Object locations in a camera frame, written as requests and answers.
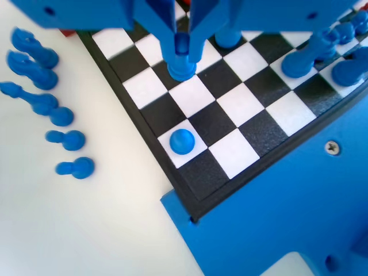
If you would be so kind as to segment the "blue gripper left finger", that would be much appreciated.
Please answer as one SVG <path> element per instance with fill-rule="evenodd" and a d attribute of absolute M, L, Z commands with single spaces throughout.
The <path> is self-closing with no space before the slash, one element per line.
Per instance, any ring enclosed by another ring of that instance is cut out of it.
<path fill-rule="evenodd" d="M 174 1 L 134 1 L 133 17 L 160 42 L 163 59 L 175 60 L 175 4 Z"/>

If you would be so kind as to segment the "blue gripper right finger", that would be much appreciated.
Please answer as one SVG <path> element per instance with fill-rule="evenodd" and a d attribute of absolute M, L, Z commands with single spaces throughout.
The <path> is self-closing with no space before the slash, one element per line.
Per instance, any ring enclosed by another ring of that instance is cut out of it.
<path fill-rule="evenodd" d="M 205 40 L 215 36 L 217 45 L 233 48 L 241 39 L 241 31 L 233 26 L 243 1 L 191 1 L 189 22 L 189 61 L 202 58 Z"/>

